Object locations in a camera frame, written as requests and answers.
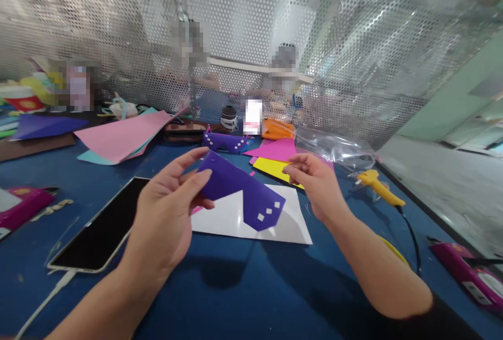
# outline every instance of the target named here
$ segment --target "brown paper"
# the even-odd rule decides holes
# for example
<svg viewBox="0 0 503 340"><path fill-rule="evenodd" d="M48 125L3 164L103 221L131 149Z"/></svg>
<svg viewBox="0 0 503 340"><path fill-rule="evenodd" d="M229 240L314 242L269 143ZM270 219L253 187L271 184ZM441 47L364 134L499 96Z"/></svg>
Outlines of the brown paper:
<svg viewBox="0 0 503 340"><path fill-rule="evenodd" d="M43 151L75 145L71 133L61 136L34 138L29 140L9 141L10 137L0 141L0 162L37 154Z"/></svg>

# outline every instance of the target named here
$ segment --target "blue table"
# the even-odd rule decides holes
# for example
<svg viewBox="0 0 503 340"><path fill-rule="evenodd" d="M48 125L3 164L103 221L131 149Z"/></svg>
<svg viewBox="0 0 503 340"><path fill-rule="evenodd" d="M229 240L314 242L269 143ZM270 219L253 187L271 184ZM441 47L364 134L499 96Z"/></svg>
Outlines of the blue table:
<svg viewBox="0 0 503 340"><path fill-rule="evenodd" d="M0 164L0 187L21 185L61 188L57 200L73 204L25 224L0 243L0 335L14 335L51 292L62 272L47 275L44 263L61 238L66 244L133 176L151 178L192 146L149 146L139 158L118 166L81 162L86 147L75 146ZM250 157L228 155L252 171ZM382 200L372 204L365 190L350 194L354 181L337 171L351 210L390 241L415 269L407 226ZM263 183L281 184L260 172ZM395 185L415 230L426 283L483 338L501 339L503 321L477 307L428 249L426 235L451 241ZM314 217L299 191L312 246L261 242L194 234L185 260L175 270L137 331L138 339L278 339L369 338L377 336L380 318L363 295L355 276L326 228ZM122 252L108 269L114 268ZM104 276L79 274L42 311L26 336L46 336Z"/></svg>

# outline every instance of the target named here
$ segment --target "yellow glue gun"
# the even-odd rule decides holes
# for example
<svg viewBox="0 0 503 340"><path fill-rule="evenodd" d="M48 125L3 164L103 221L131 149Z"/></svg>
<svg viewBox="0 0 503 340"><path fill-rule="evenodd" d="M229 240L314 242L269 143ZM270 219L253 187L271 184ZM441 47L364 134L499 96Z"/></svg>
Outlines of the yellow glue gun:
<svg viewBox="0 0 503 340"><path fill-rule="evenodd" d="M394 194L392 194L378 179L379 172L376 170L368 170L360 175L358 175L358 181L362 185L370 186L379 196L381 196L384 201L386 201L391 206L404 206L405 201L399 199Z"/></svg>

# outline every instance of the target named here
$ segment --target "person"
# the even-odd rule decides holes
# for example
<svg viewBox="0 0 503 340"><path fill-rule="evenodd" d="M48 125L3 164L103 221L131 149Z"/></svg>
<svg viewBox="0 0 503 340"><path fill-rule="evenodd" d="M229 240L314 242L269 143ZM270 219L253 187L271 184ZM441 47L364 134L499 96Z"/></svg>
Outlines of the person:
<svg viewBox="0 0 503 340"><path fill-rule="evenodd" d="M207 151L205 147L189 151L144 187L118 267L46 339L111 340L132 336L189 249L192 209L214 207L200 194L212 171L183 174ZM314 215L333 235L365 296L392 322L390 328L398 338L480 338L353 215L332 169L310 154L295 155L290 161L284 169L290 182L304 186Z"/></svg>

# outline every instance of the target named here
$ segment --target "black cord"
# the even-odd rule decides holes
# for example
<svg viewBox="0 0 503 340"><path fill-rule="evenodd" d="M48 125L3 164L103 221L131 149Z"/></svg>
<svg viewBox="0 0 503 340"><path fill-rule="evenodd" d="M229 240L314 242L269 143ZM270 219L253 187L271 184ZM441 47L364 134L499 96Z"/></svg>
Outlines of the black cord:
<svg viewBox="0 0 503 340"><path fill-rule="evenodd" d="M421 277L421 255L419 254L419 246L418 246L418 241L415 238L414 230L412 230L412 226L409 223L409 220L407 217L405 217L405 214L403 213L402 207L400 205L395 205L395 208L397 209L398 213L400 213L407 223L407 226L409 227L410 231L410 236L412 237L412 242L414 243L414 249L415 249L415 257L416 257L416 262L418 265L418 271L416 274Z"/></svg>

